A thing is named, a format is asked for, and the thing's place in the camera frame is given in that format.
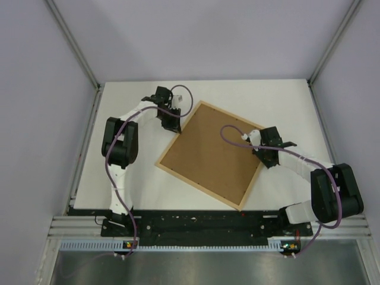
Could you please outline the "wooden photo frame brown back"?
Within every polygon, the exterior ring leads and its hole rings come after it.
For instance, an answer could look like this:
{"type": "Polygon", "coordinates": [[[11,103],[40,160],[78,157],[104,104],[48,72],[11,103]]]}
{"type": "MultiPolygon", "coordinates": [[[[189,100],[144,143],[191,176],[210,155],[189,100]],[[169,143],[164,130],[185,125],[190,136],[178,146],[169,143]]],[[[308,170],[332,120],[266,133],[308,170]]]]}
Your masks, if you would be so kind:
{"type": "Polygon", "coordinates": [[[241,211],[263,164],[250,148],[239,146],[241,134],[234,126],[244,133],[262,129],[238,115],[198,102],[156,166],[241,211]]]}

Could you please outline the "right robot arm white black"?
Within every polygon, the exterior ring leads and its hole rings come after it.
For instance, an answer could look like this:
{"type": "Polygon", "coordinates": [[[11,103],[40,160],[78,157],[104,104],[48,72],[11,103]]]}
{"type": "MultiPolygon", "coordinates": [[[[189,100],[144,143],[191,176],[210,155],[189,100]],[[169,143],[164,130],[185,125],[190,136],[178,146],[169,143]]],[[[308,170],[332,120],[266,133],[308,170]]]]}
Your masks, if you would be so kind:
{"type": "Polygon", "coordinates": [[[282,234],[292,234],[301,223],[317,221],[326,225],[363,213],[362,196],[348,164],[313,158],[294,142],[284,142],[275,126],[253,130],[245,140],[254,147],[252,153],[266,168],[285,167],[311,186],[310,200],[279,210],[277,228],[282,234]]]}

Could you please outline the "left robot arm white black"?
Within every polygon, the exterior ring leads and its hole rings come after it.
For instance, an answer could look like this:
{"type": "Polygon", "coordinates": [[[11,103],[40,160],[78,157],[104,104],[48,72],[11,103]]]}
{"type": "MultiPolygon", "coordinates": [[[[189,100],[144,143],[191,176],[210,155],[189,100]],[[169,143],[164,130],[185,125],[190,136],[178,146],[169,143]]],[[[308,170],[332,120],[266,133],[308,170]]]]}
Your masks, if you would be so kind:
{"type": "Polygon", "coordinates": [[[150,120],[159,119],[163,129],[180,134],[182,114],[178,104],[181,100],[181,96],[173,94],[172,88],[158,86],[153,95],[143,97],[128,113],[106,120],[101,153],[111,184],[109,210],[119,215],[114,228],[121,235],[131,234],[135,227],[134,220],[127,216],[133,202],[131,194],[125,190],[125,175],[138,155],[139,130],[150,120]]]}

